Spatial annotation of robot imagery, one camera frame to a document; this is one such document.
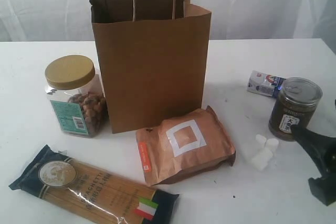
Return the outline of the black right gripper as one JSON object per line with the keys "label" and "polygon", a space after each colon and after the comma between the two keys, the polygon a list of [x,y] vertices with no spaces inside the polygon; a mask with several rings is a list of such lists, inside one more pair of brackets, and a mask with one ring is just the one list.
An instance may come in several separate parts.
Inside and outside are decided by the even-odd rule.
{"label": "black right gripper", "polygon": [[335,137],[320,135],[299,125],[291,126],[295,141],[315,163],[321,177],[309,178],[313,196],[325,206],[335,202]]}

